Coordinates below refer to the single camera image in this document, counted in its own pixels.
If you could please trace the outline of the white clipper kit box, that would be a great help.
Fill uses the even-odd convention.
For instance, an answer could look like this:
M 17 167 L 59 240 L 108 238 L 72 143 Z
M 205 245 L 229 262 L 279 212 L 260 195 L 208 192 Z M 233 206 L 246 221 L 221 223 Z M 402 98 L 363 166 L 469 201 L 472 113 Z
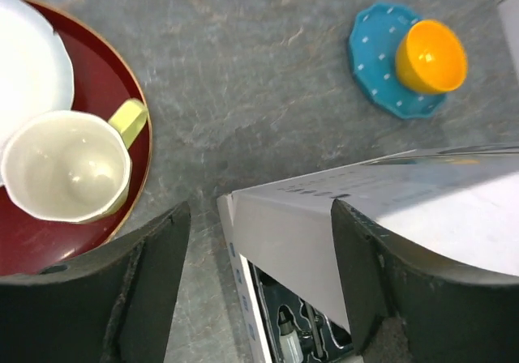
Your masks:
M 410 150 L 217 206 L 254 361 L 517 361 L 515 143 Z

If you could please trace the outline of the small oil bottle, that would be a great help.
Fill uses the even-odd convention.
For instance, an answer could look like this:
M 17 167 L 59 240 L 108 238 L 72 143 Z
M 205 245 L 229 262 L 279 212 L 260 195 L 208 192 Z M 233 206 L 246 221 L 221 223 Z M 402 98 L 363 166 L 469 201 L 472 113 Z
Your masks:
M 285 311 L 279 313 L 280 346 L 284 362 L 302 363 L 304 356 L 293 323 L 286 317 Z

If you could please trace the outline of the small black cleaning brush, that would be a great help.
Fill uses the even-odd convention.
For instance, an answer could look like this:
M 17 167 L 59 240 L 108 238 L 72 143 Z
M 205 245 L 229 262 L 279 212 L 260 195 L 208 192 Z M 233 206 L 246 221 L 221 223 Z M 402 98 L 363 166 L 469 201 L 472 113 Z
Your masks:
M 313 310 L 313 307 L 308 303 L 305 302 L 305 307 L 307 309 L 307 315 L 311 324 L 311 333 L 312 338 L 315 344 L 315 355 L 318 359 L 322 359 L 324 357 L 324 350 L 322 347 L 322 342 L 320 338 L 319 329 L 317 327 L 317 322 L 315 320 L 315 312 Z

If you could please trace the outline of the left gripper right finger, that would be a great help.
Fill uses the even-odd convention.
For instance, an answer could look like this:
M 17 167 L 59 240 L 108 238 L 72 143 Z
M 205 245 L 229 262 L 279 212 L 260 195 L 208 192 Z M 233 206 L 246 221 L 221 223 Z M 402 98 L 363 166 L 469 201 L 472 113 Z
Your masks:
M 517 361 L 517 277 L 436 254 L 341 200 L 331 220 L 353 348 L 364 361 Z

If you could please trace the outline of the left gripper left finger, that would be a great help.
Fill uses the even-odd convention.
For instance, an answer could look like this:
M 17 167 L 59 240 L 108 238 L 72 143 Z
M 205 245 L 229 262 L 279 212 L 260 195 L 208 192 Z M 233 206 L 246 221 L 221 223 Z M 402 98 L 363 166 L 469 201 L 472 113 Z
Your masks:
M 163 361 L 190 230 L 180 203 L 34 275 L 2 277 L 2 361 Z

